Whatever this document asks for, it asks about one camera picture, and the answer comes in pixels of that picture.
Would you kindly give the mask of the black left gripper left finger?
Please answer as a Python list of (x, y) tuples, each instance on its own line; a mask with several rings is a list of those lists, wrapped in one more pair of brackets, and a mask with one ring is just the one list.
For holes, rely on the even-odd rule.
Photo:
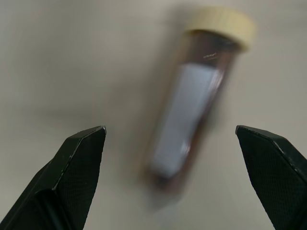
[(82, 230), (97, 188), (106, 128), (68, 137), (0, 223), (2, 230)]

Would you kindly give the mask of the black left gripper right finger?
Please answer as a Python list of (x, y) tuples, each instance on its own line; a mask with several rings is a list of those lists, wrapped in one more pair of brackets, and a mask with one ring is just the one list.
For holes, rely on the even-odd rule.
[(284, 137), (237, 126), (250, 182), (276, 230), (307, 228), (307, 160)]

